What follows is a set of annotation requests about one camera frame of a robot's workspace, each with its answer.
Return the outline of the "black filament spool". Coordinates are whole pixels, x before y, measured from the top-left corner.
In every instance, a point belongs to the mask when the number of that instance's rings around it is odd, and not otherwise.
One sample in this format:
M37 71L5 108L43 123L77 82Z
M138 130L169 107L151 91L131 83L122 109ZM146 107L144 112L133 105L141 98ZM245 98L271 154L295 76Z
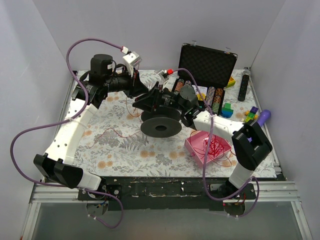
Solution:
M182 130L180 112L171 108L159 108L153 113L144 111L141 120L142 133L153 138L172 137Z

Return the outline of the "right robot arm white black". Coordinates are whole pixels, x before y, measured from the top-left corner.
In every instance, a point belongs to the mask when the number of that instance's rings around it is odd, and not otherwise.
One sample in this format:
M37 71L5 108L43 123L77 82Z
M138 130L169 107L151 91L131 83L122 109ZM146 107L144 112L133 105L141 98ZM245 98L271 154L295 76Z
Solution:
M233 145L237 165L228 180L208 195L216 201L237 199L245 192L245 186L253 179L260 163L272 152L273 147L262 127L255 120L239 122L214 115L199 107L195 90L183 86L177 94L155 85L149 92L137 97L133 107L143 111L141 130L154 138L176 135L182 123L196 131L216 135Z

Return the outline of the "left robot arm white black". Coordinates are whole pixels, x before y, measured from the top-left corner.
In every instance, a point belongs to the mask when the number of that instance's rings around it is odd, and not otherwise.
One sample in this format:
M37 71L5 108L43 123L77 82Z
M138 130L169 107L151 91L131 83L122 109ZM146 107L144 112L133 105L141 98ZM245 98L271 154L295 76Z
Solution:
M93 56L90 70L79 79L83 87L77 85L72 93L65 117L67 123L60 127L44 154L37 154L33 160L47 179L70 189L89 189L95 200L103 199L107 193L101 177L73 165L82 135L108 93L124 92L127 97L134 98L148 92L136 69L141 57L130 52L123 60L124 64L116 64L110 55Z

